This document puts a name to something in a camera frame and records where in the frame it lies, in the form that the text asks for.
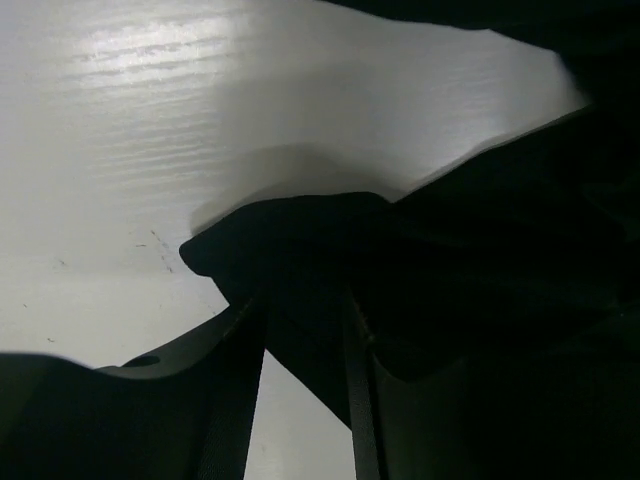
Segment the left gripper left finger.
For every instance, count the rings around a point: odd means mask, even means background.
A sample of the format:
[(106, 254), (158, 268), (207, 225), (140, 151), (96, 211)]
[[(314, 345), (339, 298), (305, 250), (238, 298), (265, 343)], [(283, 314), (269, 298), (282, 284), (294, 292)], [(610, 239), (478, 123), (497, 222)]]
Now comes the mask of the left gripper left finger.
[(119, 367), (1, 357), (5, 479), (240, 479), (264, 356), (252, 300)]

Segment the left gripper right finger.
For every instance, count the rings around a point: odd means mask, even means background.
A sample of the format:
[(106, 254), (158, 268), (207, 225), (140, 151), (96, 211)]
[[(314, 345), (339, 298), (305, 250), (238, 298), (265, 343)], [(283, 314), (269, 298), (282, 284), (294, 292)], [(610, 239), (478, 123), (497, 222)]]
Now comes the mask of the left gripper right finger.
[(359, 305), (342, 316), (360, 479), (635, 479), (639, 309), (575, 346), (463, 357), (414, 380), (392, 374)]

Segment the black shorts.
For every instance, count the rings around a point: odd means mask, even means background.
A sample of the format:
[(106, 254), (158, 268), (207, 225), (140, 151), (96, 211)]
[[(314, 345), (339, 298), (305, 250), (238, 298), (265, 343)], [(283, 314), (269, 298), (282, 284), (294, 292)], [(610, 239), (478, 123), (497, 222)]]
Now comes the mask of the black shorts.
[(339, 315), (414, 380), (471, 373), (485, 421), (639, 427), (639, 5), (352, 1), (407, 23), (490, 30), (556, 53), (590, 105), (391, 202), (373, 193), (243, 206), (180, 254), (237, 305), (269, 295), (271, 353), (349, 417)]

